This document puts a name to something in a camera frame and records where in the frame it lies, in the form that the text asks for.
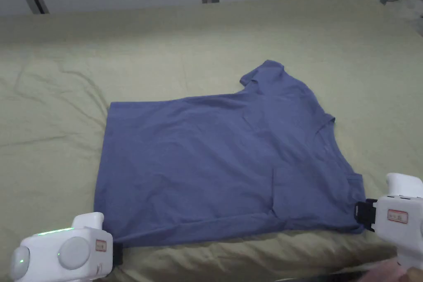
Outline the person's right hand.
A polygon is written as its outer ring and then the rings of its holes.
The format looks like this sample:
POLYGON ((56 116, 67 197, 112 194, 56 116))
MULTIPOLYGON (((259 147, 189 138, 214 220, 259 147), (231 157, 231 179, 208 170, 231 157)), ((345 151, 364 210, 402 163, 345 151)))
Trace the person's right hand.
POLYGON ((423 271, 411 267, 404 269, 397 263, 397 260, 391 259, 383 261, 373 266, 359 282, 421 282, 423 280, 423 271))

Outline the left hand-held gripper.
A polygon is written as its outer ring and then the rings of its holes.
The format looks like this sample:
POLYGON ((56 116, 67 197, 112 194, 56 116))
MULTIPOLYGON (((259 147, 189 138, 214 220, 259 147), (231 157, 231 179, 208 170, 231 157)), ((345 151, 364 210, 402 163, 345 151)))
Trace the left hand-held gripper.
POLYGON ((123 246, 103 230, 104 215, 77 215, 71 227, 34 234, 14 250, 15 282, 90 282, 123 263, 123 246))

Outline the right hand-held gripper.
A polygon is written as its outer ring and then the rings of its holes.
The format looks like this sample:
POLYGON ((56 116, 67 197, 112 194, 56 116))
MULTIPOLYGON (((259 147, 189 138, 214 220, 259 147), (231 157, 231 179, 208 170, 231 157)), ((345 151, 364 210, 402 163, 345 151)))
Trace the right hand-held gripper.
POLYGON ((356 222, 396 247, 397 261, 405 268, 423 266, 423 182, 400 173, 386 175, 388 194, 359 201, 356 222))

